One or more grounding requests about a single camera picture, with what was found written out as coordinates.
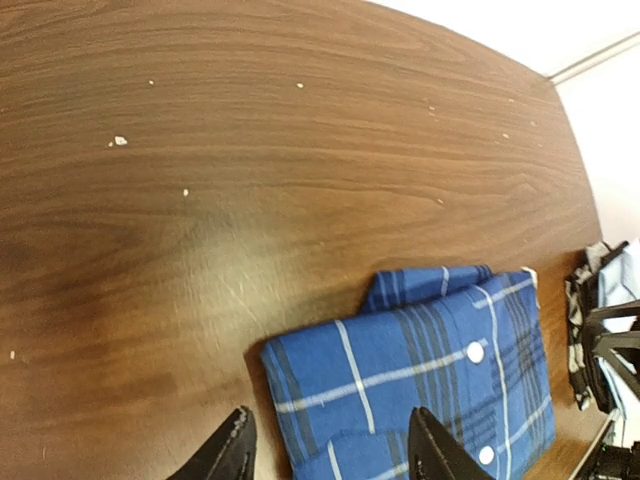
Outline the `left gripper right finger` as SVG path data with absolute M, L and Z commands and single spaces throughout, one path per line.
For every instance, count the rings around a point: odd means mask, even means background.
M 410 416 L 408 466 L 412 480 L 492 479 L 426 407 Z

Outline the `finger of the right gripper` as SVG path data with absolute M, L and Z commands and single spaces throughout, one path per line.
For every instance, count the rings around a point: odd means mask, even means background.
M 593 332 L 604 324 L 606 319 L 622 317 L 638 317 L 639 303 L 628 302 L 625 304 L 592 309 L 587 316 L 585 327 Z M 620 333 L 596 333 L 593 340 L 592 353 L 604 361 L 620 377 L 622 382 L 630 389 L 636 399 L 639 399 L 639 374 L 633 373 L 617 357 L 620 349 L 638 350 L 639 331 L 629 330 Z

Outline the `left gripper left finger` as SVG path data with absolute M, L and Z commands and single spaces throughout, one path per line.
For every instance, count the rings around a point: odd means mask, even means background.
M 251 480 L 255 461 L 255 417 L 239 406 L 168 480 Z

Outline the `blue plaid long sleeve shirt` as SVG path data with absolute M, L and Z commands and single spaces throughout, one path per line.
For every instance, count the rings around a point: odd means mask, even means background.
M 555 440 L 529 269 L 378 273 L 357 316 L 273 338 L 261 360 L 298 479 L 407 478 L 417 407 L 496 479 Z

